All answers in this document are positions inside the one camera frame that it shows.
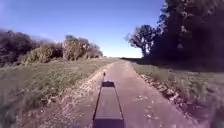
blue sky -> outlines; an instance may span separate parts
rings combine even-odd
[[[141,57],[124,37],[156,26],[164,0],[0,0],[0,28],[63,41],[66,34],[98,44],[106,56]]]

dry grass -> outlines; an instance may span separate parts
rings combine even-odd
[[[0,68],[0,127],[9,127],[18,115],[55,102],[54,97],[65,88],[77,86],[77,80],[114,61],[92,59]]]

green grass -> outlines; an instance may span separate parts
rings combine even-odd
[[[0,126],[10,126],[16,116],[46,106],[75,82],[116,59],[51,62],[0,68]]]
[[[203,120],[207,114],[214,112],[211,127],[224,127],[224,73],[191,72],[140,65],[134,62],[132,64],[136,72],[143,74],[146,79],[153,79],[164,84],[167,88],[178,92],[182,98],[187,99],[192,106],[199,105],[203,108],[187,109],[191,115]]]

bush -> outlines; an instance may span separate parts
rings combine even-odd
[[[12,31],[0,32],[0,66],[12,64],[20,55],[32,49],[33,41],[29,35]]]
[[[66,36],[63,46],[64,60],[78,60],[80,58],[98,58],[102,56],[99,46],[89,43],[87,39]]]
[[[61,44],[44,44],[29,52],[21,59],[21,64],[27,65],[30,63],[47,63],[53,58],[62,57]]]

grass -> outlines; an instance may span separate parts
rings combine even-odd
[[[69,86],[115,59],[51,62],[0,68],[0,126],[9,127],[17,115],[46,106]]]
[[[224,127],[223,72],[193,72],[134,62],[132,64],[137,73],[175,90],[188,104],[192,104],[194,109],[189,107],[187,111],[193,117],[200,121],[211,114],[211,127]]]

